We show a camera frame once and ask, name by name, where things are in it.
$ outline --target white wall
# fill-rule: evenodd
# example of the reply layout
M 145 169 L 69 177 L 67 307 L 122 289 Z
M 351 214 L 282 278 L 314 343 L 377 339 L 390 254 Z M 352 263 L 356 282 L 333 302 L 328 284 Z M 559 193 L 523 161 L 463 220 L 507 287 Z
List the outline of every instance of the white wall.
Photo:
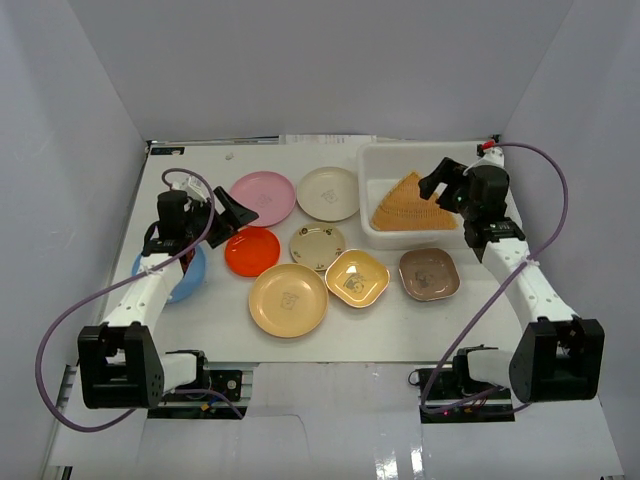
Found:
M 543 269 L 604 325 L 600 399 L 631 479 L 640 478 L 639 45 L 638 2 L 575 2 L 505 132 L 546 149 L 569 177 L 566 229 Z M 539 244 L 558 218 L 559 182 L 533 155 L 507 157 L 525 231 Z
M 144 143 L 66 0 L 0 2 L 2 478 L 36 478 L 53 418 L 38 397 L 40 337 L 105 284 Z M 57 396 L 92 309 L 46 354 Z
M 145 139 L 477 138 L 571 0 L 69 0 Z

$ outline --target yellow square bowl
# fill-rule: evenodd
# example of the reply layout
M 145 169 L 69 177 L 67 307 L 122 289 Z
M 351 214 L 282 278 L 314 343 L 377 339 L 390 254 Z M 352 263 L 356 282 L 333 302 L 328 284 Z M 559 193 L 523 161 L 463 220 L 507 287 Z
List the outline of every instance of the yellow square bowl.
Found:
M 347 250 L 327 269 L 327 288 L 347 305 L 373 304 L 389 285 L 389 270 L 367 252 Z

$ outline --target dish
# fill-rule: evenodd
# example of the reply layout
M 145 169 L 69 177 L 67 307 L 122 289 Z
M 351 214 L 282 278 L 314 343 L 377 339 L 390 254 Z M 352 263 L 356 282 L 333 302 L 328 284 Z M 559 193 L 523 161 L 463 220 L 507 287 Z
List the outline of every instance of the dish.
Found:
M 270 227 L 281 222 L 296 205 L 296 192 L 291 182 L 276 172 L 253 172 L 233 184 L 229 194 L 259 216 L 249 225 Z
M 346 248 L 342 232 L 330 223 L 308 223 L 291 237 L 289 250 L 294 261 L 313 268 L 326 270 Z
M 421 302 L 450 297 L 460 288 L 452 258 L 439 248 L 405 253 L 400 259 L 400 277 L 407 293 Z
M 322 167 L 307 173 L 297 190 L 300 208 L 313 218 L 338 222 L 360 209 L 358 179 L 349 170 Z
M 389 285 L 389 270 L 362 250 L 347 250 L 327 269 L 329 290 L 356 308 L 373 304 Z
M 251 317 L 265 332 L 300 337 L 316 328 L 327 313 L 329 293 L 309 267 L 287 263 L 260 275 L 249 293 Z
M 243 277 L 257 277 L 279 258 L 278 237 L 266 228 L 247 227 L 231 237 L 224 249 L 231 271 Z

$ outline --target red plate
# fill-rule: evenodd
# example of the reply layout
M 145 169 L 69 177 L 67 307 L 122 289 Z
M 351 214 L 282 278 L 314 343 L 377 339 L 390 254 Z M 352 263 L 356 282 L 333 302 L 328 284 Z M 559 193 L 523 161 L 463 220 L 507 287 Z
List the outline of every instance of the red plate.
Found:
M 257 277 L 280 258 L 278 237 L 266 228 L 247 227 L 227 242 L 227 265 L 243 277 Z

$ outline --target white bin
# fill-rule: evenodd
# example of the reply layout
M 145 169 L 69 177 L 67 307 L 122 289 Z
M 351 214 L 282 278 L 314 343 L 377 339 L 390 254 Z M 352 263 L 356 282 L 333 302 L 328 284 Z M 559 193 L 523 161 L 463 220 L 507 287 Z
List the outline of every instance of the white bin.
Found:
M 380 250 L 407 250 L 420 247 L 469 248 L 464 241 L 462 217 L 456 215 L 455 230 L 419 230 L 380 232 L 371 226 L 371 218 L 385 195 L 412 170 L 429 175 L 444 157 L 471 165 L 477 160 L 476 146 L 485 140 L 470 142 L 397 142 L 369 143 L 358 150 L 358 186 L 360 221 L 367 242 Z M 499 149 L 494 163 L 504 166 Z

